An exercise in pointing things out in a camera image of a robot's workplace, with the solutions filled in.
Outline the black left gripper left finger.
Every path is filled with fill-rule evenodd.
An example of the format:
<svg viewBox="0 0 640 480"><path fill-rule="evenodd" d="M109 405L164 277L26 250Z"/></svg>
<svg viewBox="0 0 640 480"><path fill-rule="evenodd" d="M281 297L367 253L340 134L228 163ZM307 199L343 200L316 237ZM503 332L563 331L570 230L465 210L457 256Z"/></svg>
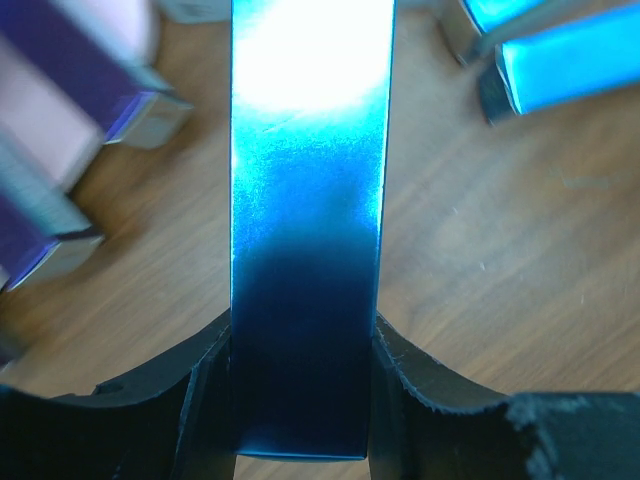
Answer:
<svg viewBox="0 0 640 480"><path fill-rule="evenodd" d="M96 386L1 388L4 479L231 479L230 314Z"/></svg>

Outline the pink three-tier shelf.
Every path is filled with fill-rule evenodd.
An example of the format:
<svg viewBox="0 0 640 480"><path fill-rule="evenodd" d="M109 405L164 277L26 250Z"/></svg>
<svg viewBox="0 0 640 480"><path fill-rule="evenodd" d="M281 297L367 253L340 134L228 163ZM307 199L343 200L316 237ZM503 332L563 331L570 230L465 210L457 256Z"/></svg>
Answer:
<svg viewBox="0 0 640 480"><path fill-rule="evenodd" d="M64 1L81 25L124 58L155 59L159 14L151 1ZM64 191L103 145L98 126L8 40L1 40L1 132Z"/></svg>

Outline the blue toothpaste box front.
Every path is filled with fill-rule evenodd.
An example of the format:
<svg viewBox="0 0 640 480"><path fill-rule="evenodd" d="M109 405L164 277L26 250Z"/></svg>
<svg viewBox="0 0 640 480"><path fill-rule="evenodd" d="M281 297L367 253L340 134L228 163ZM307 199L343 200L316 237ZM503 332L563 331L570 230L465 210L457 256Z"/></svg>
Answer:
<svg viewBox="0 0 640 480"><path fill-rule="evenodd" d="M395 5L236 1L230 376L237 451L367 450Z"/></svg>

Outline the blue toothpaste box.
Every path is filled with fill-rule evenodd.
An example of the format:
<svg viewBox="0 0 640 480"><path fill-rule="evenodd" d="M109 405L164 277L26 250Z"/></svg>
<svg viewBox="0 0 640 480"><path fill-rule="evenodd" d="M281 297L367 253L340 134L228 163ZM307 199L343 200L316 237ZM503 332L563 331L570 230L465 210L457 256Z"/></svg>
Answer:
<svg viewBox="0 0 640 480"><path fill-rule="evenodd" d="M446 1L439 24L453 57L467 65L499 43L541 28L563 6L563 1Z"/></svg>
<svg viewBox="0 0 640 480"><path fill-rule="evenodd" d="M230 376L237 451L367 450L395 5L236 1Z"/></svg>
<svg viewBox="0 0 640 480"><path fill-rule="evenodd" d="M478 78L494 124L639 82L639 3L508 40Z"/></svg>

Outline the red toothpaste box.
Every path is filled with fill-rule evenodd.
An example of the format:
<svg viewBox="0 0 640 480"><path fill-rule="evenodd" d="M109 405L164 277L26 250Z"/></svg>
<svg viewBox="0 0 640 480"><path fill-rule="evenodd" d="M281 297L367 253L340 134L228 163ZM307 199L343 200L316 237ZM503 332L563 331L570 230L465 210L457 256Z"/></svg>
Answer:
<svg viewBox="0 0 640 480"><path fill-rule="evenodd" d="M180 24L202 24L228 21L230 0L157 0L156 4L172 21Z"/></svg>

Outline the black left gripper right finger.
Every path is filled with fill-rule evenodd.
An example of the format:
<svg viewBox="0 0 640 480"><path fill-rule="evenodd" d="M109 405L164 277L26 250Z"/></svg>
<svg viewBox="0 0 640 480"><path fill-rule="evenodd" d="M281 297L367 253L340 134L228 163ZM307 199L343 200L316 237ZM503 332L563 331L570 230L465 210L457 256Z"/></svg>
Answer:
<svg viewBox="0 0 640 480"><path fill-rule="evenodd" d="M368 463L374 479L636 479L639 396L505 395L378 317Z"/></svg>

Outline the silver purple toothpaste box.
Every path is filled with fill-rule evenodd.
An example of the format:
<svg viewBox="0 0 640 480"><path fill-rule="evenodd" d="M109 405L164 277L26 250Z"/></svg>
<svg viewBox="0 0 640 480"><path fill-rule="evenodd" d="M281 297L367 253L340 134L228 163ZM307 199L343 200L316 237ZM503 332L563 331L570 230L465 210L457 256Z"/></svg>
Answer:
<svg viewBox="0 0 640 480"><path fill-rule="evenodd" d="M12 291L68 274L103 240L103 233L78 207L2 137L2 288Z"/></svg>

